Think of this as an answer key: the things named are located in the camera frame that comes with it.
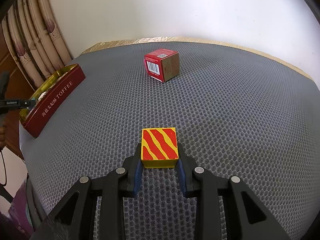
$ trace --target purple fabric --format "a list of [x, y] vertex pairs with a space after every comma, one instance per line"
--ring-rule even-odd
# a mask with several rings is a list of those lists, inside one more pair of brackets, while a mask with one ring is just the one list
[[0, 239], [27, 240], [29, 237], [21, 233], [9, 218], [0, 213]]
[[33, 234], [33, 227], [27, 205], [26, 183], [27, 180], [25, 179], [11, 203], [7, 217], [20, 232], [30, 238]]

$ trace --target yellow stripe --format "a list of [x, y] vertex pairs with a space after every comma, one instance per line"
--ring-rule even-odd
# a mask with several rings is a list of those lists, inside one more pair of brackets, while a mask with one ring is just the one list
[[[170, 128], [174, 131], [175, 135], [176, 135], [176, 129], [175, 128]], [[171, 139], [169, 138], [169, 136], [162, 130], [162, 129], [159, 129], [158, 130], [164, 137], [164, 140], [165, 142], [175, 151], [177, 152], [177, 148], [173, 145]]]
[[166, 158], [166, 160], [169, 160], [167, 154], [164, 152], [164, 150], [162, 149], [160, 143], [158, 142], [158, 140], [154, 137], [154, 135], [150, 132], [150, 130], [147, 130], [147, 132], [150, 134], [153, 142], [155, 143], [156, 147], [160, 150], [160, 152], [163, 154], [163, 156]]
[[142, 160], [143, 160], [143, 147], [146, 147], [148, 152], [150, 153], [151, 157], [153, 158], [153, 160], [158, 160], [157, 156], [155, 156], [153, 154], [153, 152], [150, 150], [149, 145], [147, 144], [146, 140], [143, 139], [142, 136], [142, 141], [141, 141], [141, 155], [142, 155]]

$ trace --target qr code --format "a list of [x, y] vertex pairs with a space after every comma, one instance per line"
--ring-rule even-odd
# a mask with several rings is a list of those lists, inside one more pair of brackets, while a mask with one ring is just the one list
[[166, 57], [166, 56], [167, 56], [166, 54], [160, 54], [157, 57], [163, 58], [163, 57]]

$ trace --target red and yellow striped block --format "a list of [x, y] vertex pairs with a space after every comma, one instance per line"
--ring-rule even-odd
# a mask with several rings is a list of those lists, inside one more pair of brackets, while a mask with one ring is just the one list
[[176, 129], [142, 129], [141, 161], [145, 168], [173, 168], [178, 161]]

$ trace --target black cable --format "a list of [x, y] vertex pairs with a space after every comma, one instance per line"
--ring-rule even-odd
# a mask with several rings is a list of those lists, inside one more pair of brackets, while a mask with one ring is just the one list
[[3, 158], [2, 150], [1, 150], [1, 156], [2, 156], [3, 167], [4, 167], [5, 183], [2, 184], [2, 183], [0, 182], [0, 184], [5, 187], [5, 185], [7, 185], [7, 171], [6, 171], [6, 169], [5, 169], [5, 163], [4, 163], [4, 158]]

